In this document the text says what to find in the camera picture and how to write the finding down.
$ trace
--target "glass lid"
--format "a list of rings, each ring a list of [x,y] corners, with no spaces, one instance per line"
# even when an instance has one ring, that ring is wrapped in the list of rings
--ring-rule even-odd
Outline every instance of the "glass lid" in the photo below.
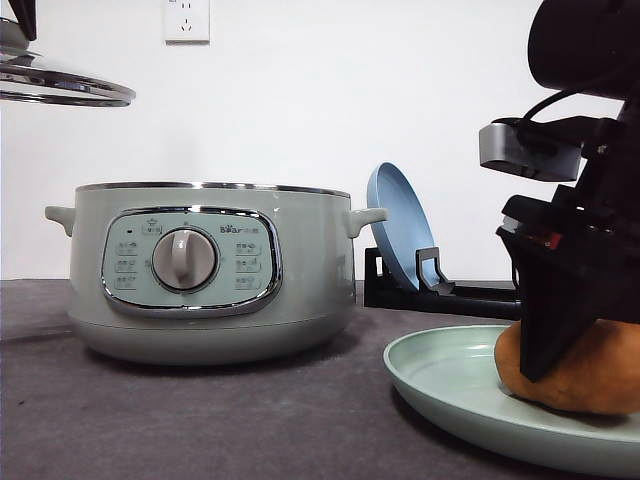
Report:
[[[130,88],[72,73],[71,69],[27,50],[16,22],[0,19],[0,99],[21,102],[125,107],[136,94]]]

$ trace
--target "black dish rack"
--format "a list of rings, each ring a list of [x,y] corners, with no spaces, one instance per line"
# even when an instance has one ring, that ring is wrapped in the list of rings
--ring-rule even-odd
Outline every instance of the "black dish rack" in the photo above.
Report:
[[[364,306],[415,310],[419,312],[450,313],[472,317],[519,320],[521,301],[512,282],[451,282],[440,270],[438,247],[416,251],[416,272],[420,289],[402,289],[382,260],[378,269],[378,248],[365,250]],[[430,285],[424,276],[423,264],[433,260],[440,283]]]

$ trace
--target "brand logo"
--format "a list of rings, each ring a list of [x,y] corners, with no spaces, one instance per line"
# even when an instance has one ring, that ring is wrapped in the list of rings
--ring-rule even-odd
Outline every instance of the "brand logo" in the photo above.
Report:
[[[234,227],[233,225],[220,225],[220,233],[260,233],[260,230],[257,228],[240,228]]]
[[[237,227],[234,227],[233,225],[220,226],[220,233],[244,233],[246,230],[247,230],[246,228],[237,228]]]

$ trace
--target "orange object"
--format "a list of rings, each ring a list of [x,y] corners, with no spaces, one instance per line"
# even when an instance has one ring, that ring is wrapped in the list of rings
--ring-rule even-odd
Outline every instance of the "orange object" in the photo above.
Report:
[[[640,411],[640,325],[597,320],[535,383],[520,373],[520,330],[521,322],[511,325],[495,348],[500,378],[514,394],[573,412]]]

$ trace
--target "green plate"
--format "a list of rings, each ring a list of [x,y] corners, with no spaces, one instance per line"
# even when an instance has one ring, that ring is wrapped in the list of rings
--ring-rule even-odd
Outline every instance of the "green plate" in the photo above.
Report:
[[[640,478],[640,414],[564,414],[513,397],[493,360],[504,328],[414,333],[389,344],[384,361],[413,408],[468,442],[560,470]]]

